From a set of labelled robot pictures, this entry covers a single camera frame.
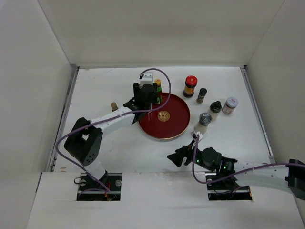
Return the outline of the green red sauce bottle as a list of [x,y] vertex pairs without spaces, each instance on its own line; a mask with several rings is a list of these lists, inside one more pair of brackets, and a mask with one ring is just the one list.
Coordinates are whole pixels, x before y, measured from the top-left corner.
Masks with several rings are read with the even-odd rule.
[[157,100],[155,103],[160,104],[162,102],[162,87],[161,87],[162,81],[160,79],[156,79],[154,82],[157,85]]

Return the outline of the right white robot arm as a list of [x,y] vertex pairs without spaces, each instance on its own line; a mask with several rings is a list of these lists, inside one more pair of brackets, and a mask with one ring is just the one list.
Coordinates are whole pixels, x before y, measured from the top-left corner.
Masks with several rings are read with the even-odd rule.
[[291,159],[288,163],[256,165],[222,156],[212,147],[196,148],[195,141],[167,157],[177,167],[198,165],[207,170],[202,184],[209,200],[251,200],[251,186],[277,189],[305,198],[305,165]]

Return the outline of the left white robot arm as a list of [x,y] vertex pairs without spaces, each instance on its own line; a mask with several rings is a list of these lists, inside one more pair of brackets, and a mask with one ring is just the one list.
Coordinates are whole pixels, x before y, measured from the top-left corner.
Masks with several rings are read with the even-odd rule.
[[134,83],[133,88],[134,97],[116,111],[93,120],[79,118],[72,131],[83,129],[68,136],[64,143],[65,150],[93,175],[90,183],[96,190],[102,190],[107,185],[107,171],[97,159],[102,138],[119,128],[139,122],[157,101],[157,84],[140,86]]

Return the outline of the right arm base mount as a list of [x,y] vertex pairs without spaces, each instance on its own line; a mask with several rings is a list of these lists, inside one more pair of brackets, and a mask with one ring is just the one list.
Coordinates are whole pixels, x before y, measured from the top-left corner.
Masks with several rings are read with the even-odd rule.
[[252,193],[249,186],[240,186],[235,177],[207,184],[208,199],[210,201],[249,200]]

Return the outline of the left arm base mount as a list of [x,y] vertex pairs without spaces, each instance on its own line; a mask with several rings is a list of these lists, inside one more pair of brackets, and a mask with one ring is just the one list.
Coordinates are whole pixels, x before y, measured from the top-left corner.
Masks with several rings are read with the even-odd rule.
[[102,178],[101,186],[87,174],[74,179],[78,186],[77,201],[120,201],[122,188],[122,173],[108,173]]

